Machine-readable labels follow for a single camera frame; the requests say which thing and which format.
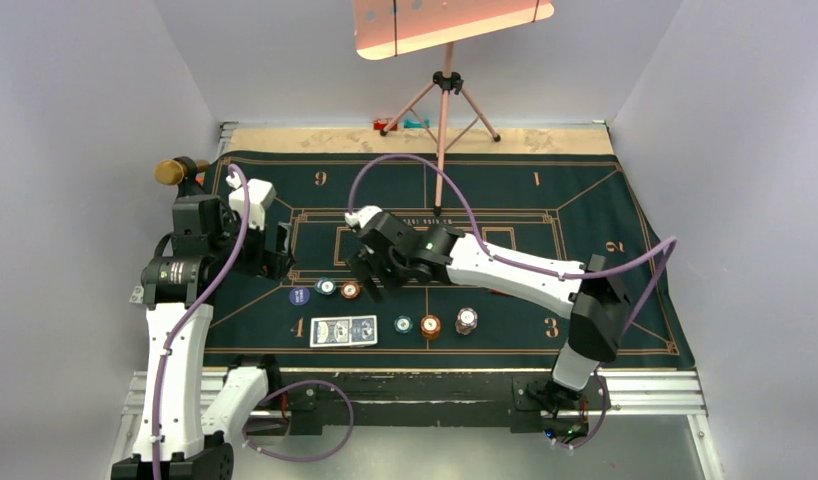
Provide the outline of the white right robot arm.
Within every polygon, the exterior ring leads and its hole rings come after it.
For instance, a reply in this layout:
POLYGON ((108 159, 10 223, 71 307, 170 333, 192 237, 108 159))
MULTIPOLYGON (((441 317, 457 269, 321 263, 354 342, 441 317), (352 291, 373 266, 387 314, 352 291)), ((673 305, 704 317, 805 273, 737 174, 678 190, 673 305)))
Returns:
POLYGON ((496 290, 541 306, 570 322, 568 338, 546 381, 549 399, 569 407, 581 399, 593 372, 616 359, 631 313, 623 281, 604 257, 557 261, 485 242, 449 225, 415 229, 377 206, 344 216, 362 246, 346 261, 369 295, 414 281, 496 290))

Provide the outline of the orange poker chip stack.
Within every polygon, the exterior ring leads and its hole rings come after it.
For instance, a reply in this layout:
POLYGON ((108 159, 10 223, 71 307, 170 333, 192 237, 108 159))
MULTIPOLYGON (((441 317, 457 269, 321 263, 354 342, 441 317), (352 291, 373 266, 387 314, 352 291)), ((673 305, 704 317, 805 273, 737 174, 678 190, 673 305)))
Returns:
POLYGON ((441 320, 432 314, 425 315, 420 320, 420 330, 422 336, 429 341, 436 340, 441 332, 441 320))

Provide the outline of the green blue poker chip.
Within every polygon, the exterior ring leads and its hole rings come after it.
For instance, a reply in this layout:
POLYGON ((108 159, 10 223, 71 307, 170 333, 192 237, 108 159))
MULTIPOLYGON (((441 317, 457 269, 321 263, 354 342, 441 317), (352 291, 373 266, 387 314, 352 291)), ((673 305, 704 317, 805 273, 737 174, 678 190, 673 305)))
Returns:
POLYGON ((408 316, 399 316, 394 321, 394 329, 399 334, 408 334, 413 328, 413 321, 408 316))
POLYGON ((321 295, 329 296, 336 292, 337 286, 334 279, 322 277, 316 281, 314 289, 321 295))

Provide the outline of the white blue chip stack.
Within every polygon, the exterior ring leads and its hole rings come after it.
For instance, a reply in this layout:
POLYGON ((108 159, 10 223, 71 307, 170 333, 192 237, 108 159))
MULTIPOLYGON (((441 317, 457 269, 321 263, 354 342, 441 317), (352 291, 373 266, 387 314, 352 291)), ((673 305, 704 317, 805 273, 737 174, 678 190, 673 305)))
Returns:
POLYGON ((469 335, 478 325, 478 313, 470 307, 462 308, 455 320, 455 329, 460 335, 469 335))

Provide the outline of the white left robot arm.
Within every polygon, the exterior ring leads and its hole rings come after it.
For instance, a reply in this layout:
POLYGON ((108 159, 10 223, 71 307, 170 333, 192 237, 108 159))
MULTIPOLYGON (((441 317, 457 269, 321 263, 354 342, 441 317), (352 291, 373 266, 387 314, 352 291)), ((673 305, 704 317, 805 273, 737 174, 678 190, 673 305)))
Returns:
POLYGON ((282 399, 275 359, 239 356, 208 409, 201 408, 203 357, 214 294, 228 273, 280 281, 293 263, 289 225, 275 250, 265 246, 273 201, 200 194, 173 204, 173 231, 157 244, 141 273, 149 333, 142 423, 131 454, 111 467, 113 479, 229 479, 234 436, 256 406, 282 399))

